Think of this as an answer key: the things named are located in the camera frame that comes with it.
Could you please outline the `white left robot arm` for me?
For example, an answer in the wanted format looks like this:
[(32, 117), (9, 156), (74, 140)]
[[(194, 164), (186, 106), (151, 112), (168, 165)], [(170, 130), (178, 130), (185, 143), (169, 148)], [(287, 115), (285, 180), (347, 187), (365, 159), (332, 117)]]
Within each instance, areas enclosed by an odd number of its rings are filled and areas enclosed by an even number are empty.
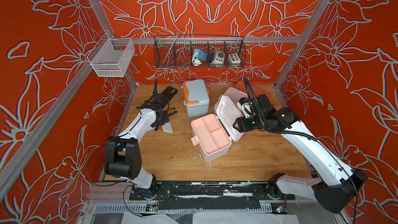
[(146, 200), (157, 195), (157, 180), (143, 169), (140, 142), (149, 129), (157, 131), (170, 122), (170, 101), (177, 92), (168, 86), (159, 93), (155, 85), (150, 98), (136, 108), (138, 115), (130, 125), (105, 143), (105, 174), (131, 182)]

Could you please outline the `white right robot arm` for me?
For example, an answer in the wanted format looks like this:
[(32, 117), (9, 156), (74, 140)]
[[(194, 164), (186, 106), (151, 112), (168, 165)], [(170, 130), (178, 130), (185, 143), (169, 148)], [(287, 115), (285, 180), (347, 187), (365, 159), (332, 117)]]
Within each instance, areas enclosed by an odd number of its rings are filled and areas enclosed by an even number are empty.
[(238, 107), (246, 114), (236, 118), (233, 128), (240, 133), (259, 130), (279, 134), (289, 141), (313, 166), (318, 177), (305, 179), (277, 173), (267, 181), (266, 192), (271, 199), (295, 195), (317, 201), (324, 209), (339, 214), (368, 179), (362, 169), (353, 169), (332, 154), (293, 110), (276, 110), (265, 94), (256, 95), (249, 79), (243, 78), (247, 98)]

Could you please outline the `white gauze packet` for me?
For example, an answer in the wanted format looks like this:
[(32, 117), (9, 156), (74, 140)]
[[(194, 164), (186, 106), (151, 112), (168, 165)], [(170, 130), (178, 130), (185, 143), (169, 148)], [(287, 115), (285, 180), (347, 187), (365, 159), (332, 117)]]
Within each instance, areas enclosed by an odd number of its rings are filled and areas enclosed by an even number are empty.
[(172, 125), (171, 125), (170, 122), (167, 122), (167, 123), (163, 124), (161, 127), (162, 127), (162, 131), (164, 133), (168, 133), (168, 134), (173, 134), (174, 133), (173, 129), (172, 129)]

